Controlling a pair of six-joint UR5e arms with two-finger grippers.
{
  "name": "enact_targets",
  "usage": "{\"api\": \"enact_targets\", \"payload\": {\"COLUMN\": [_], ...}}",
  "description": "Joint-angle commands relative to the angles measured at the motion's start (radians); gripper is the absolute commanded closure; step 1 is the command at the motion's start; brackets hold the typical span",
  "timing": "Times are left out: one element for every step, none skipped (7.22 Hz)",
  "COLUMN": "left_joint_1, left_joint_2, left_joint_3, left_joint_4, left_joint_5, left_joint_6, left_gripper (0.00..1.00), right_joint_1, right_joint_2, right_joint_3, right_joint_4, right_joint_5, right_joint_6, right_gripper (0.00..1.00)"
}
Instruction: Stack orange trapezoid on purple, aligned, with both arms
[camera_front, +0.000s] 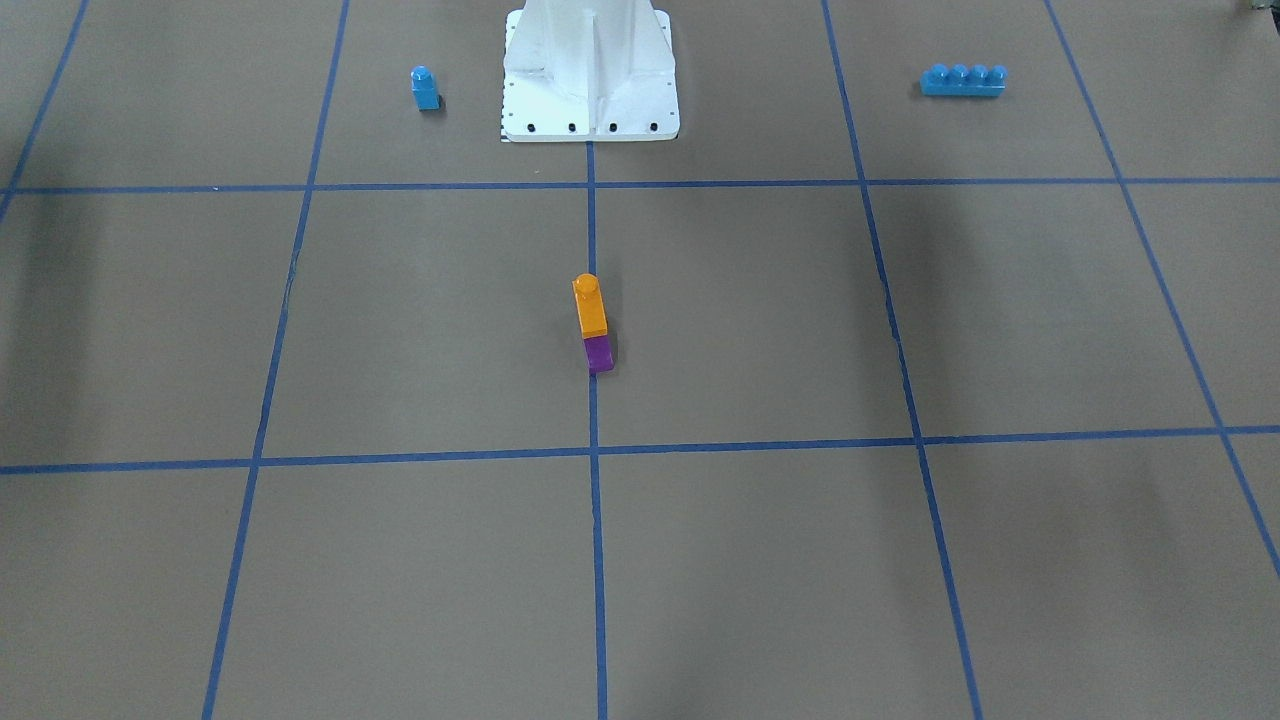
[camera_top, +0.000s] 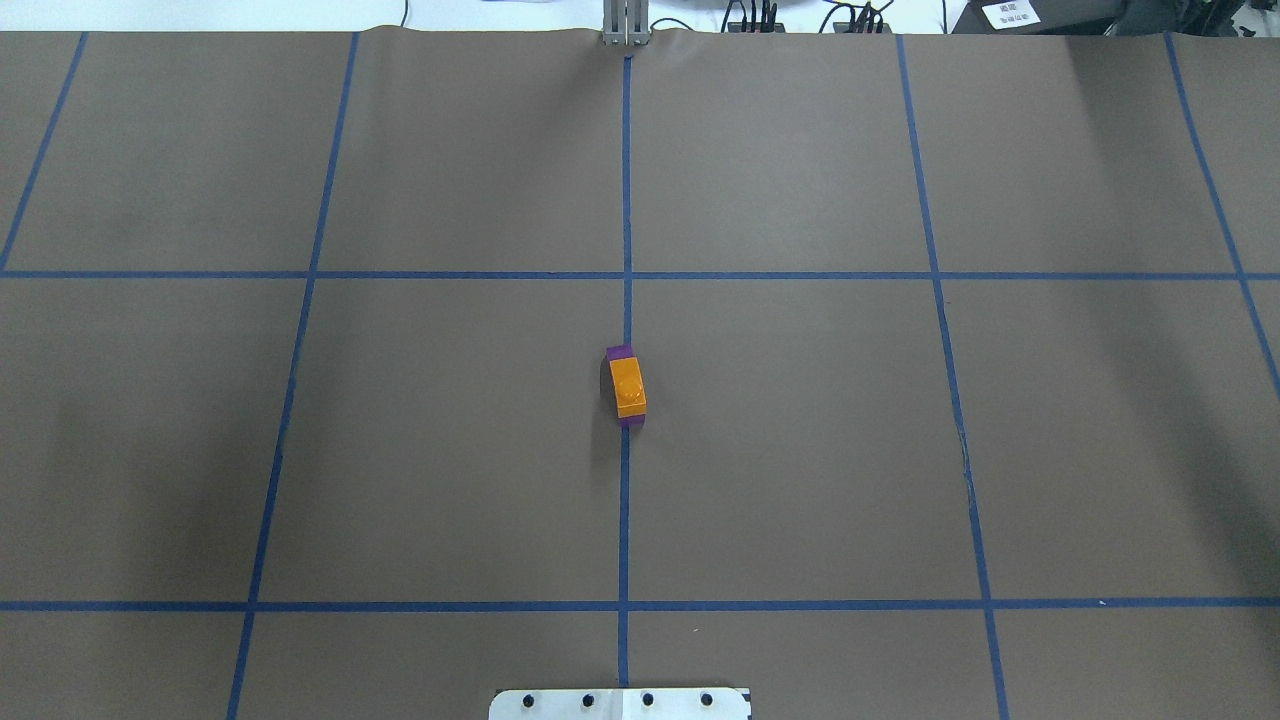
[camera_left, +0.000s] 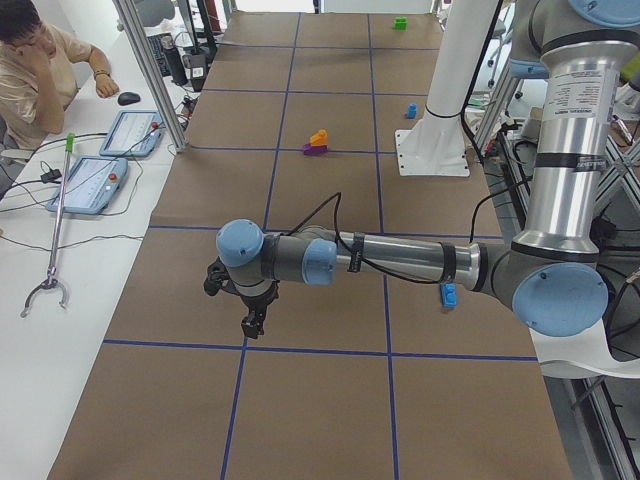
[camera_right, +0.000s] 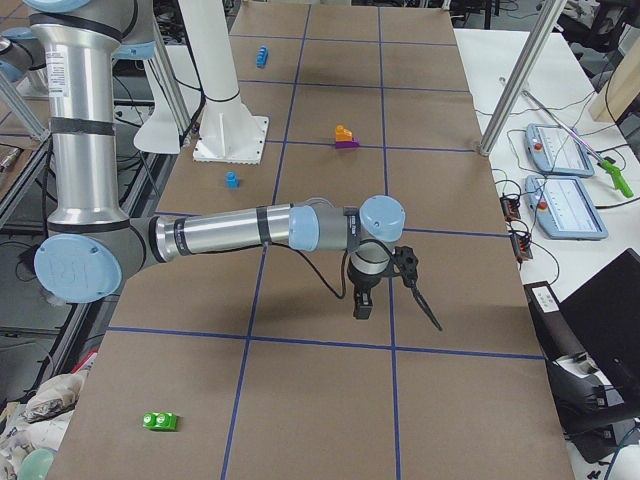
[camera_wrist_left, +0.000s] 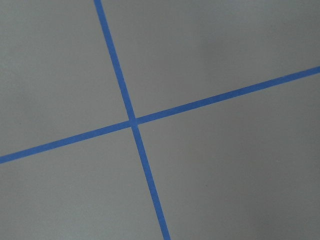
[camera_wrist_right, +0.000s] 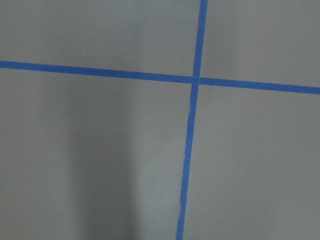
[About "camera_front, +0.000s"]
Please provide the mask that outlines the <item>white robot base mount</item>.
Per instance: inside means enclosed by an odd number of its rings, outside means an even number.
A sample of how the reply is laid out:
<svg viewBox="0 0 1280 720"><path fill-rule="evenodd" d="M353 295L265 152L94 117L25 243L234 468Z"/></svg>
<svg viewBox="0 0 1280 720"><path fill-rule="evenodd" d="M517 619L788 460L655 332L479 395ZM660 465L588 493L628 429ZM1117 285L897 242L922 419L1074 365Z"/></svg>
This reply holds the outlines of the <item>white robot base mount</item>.
<svg viewBox="0 0 1280 720"><path fill-rule="evenodd" d="M504 22L500 140L625 143L681 128L671 18L649 1L526 1Z"/></svg>

